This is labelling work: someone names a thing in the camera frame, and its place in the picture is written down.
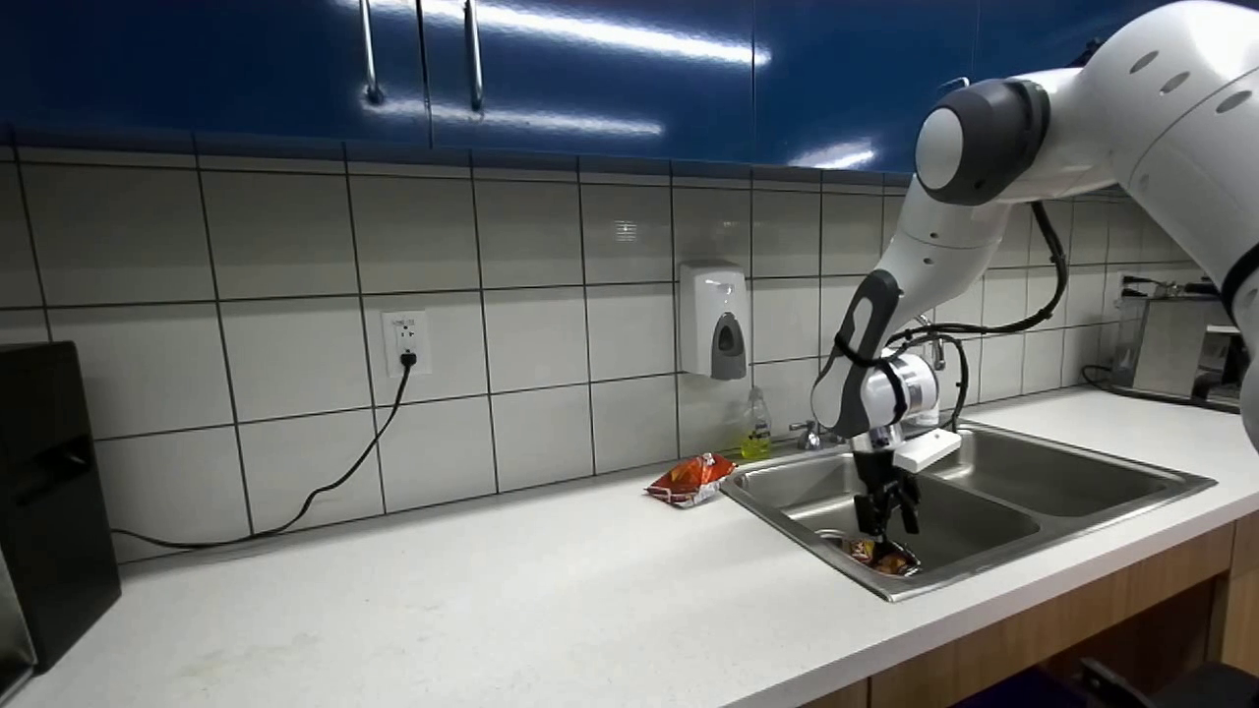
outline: black appliance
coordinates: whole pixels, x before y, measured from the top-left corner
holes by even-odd
[[[0,347],[0,697],[120,595],[74,347]]]

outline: electrical outlet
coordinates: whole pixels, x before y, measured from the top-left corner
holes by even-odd
[[[427,311],[385,311],[385,369],[391,380],[403,380],[403,353],[417,353],[417,365],[429,365],[429,322]]]

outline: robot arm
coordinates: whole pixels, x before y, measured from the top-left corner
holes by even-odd
[[[851,357],[838,432],[855,437],[870,533],[901,502],[896,422],[912,412],[889,336],[973,288],[1007,210],[1120,183],[1224,292],[1259,347],[1259,16],[1167,5],[1124,23],[1085,68],[951,89],[920,125],[918,176],[882,263],[836,332]],[[1242,377],[1259,449],[1259,365]]]

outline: white countertop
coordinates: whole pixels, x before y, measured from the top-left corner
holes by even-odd
[[[1224,412],[1065,391],[976,422],[1216,486],[896,605],[642,477],[311,532],[139,570],[16,708],[804,702],[1259,512]]]

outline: sink basin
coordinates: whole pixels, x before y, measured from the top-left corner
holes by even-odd
[[[863,537],[855,496],[863,479],[851,453],[819,449],[741,464],[726,491],[778,525],[788,537],[901,601],[966,572],[993,570],[1046,542],[1063,542],[1119,515],[1207,486],[1150,464],[1120,464],[993,429],[966,432],[966,449],[918,477],[920,533],[889,525],[918,554],[908,576],[875,570],[851,554]]]

